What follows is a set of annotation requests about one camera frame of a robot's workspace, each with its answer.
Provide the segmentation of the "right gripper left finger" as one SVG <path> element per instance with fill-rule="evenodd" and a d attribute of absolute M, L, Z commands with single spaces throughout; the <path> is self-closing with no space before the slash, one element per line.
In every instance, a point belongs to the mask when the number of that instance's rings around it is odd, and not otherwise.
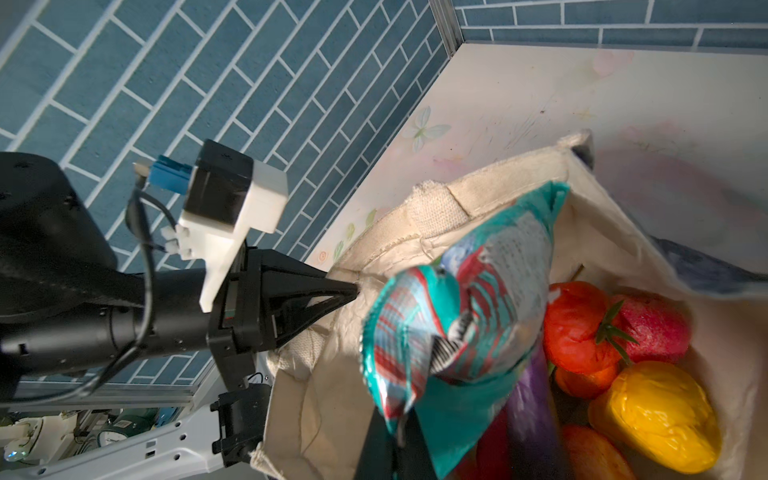
<path fill-rule="evenodd" d="M 353 479 L 392 480 L 395 470 L 393 445 L 384 417 L 374 409 Z"/>

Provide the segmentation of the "beige canvas grocery bag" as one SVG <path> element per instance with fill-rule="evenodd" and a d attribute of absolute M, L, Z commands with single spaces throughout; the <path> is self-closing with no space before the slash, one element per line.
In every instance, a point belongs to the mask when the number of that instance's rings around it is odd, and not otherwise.
<path fill-rule="evenodd" d="M 448 184 L 417 185 L 364 230 L 331 268 L 357 281 L 357 299 L 322 318 L 269 358 L 275 381 L 263 441 L 250 466 L 278 479 L 349 479 L 373 413 L 363 387 L 359 336 L 384 282 L 436 259 L 473 227 L 549 181 L 571 192 L 554 227 L 550 277 L 582 271 L 684 302 L 694 327 L 682 366 L 706 390 L 723 450 L 710 479 L 767 475 L 767 284 L 672 242 L 655 241 L 621 210 L 588 169 L 592 138 L 493 163 Z"/>

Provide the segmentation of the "orange with green leaves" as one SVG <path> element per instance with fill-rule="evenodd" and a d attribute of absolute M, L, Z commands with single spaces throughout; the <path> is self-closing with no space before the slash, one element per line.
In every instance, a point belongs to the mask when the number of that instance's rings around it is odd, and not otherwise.
<path fill-rule="evenodd" d="M 584 400 L 593 400 L 610 388 L 619 372 L 618 364 L 591 374 L 576 374 L 562 368 L 556 368 L 554 379 L 557 386 L 567 395 Z"/>

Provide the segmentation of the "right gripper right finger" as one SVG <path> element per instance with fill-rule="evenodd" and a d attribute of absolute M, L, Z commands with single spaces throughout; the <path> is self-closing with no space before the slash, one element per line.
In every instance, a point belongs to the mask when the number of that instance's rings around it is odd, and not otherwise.
<path fill-rule="evenodd" d="M 406 414 L 398 420 L 394 434 L 393 478 L 437 480 L 416 413 Z"/>

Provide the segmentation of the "pink dragon fruit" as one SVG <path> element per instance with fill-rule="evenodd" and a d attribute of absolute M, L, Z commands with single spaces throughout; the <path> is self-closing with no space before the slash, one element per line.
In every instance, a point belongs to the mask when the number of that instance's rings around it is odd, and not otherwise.
<path fill-rule="evenodd" d="M 501 411 L 491 422 L 476 446 L 461 460 L 452 479 L 511 479 L 506 413 Z"/>

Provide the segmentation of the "teal snack bag top shelf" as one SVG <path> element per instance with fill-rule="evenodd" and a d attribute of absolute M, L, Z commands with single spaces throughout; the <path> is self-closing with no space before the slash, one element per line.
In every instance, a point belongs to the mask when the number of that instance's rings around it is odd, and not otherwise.
<path fill-rule="evenodd" d="M 393 437 L 416 413 L 437 479 L 478 442 L 540 343 L 554 226 L 569 194 L 549 182 L 439 260 L 384 286 L 360 339 L 361 372 Z"/>

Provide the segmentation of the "red tomato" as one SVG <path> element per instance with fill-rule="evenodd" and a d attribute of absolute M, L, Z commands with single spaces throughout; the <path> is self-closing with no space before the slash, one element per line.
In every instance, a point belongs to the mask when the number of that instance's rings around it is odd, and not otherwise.
<path fill-rule="evenodd" d="M 555 367 L 587 375 L 631 361 L 625 346 L 635 339 L 620 328 L 622 300 L 581 281 L 552 284 L 549 294 L 544 350 Z"/>

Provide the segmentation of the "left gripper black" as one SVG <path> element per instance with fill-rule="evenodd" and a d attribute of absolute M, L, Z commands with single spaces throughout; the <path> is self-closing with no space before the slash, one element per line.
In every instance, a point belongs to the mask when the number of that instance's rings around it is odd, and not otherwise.
<path fill-rule="evenodd" d="M 279 347 L 355 300 L 359 287 L 275 250 L 247 247 L 227 274 L 209 317 L 207 345 L 224 385 L 244 390 L 254 355 Z"/>

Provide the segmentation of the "purple eggplant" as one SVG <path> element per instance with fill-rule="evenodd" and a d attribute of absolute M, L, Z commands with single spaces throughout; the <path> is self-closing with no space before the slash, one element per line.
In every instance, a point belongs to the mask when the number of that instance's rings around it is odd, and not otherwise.
<path fill-rule="evenodd" d="M 543 347 L 533 350 L 506 402 L 509 460 L 514 479 L 571 479 L 550 390 Z"/>

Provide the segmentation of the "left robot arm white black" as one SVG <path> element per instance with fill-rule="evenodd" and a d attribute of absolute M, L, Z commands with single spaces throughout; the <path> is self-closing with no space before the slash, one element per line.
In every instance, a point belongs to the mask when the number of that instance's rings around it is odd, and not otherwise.
<path fill-rule="evenodd" d="M 1 156 L 1 408 L 88 408 L 140 359 L 208 350 L 225 385 L 165 427 L 16 479 L 180 479 L 247 462 L 262 441 L 272 388 L 252 384 L 255 355 L 285 346 L 352 302 L 358 288 L 274 250 L 249 247 L 285 175 L 214 141 L 203 145 L 181 218 L 171 225 L 201 269 L 156 272 L 157 244 L 136 185 L 128 224 L 144 260 L 122 273 L 62 169 Z"/>

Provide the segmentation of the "red apple with yellow spot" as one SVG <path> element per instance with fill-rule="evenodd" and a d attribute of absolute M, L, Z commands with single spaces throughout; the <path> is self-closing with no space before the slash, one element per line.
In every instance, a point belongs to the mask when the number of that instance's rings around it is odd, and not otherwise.
<path fill-rule="evenodd" d="M 575 479 L 636 479 L 625 457 L 599 432 L 585 426 L 566 425 L 562 435 Z"/>

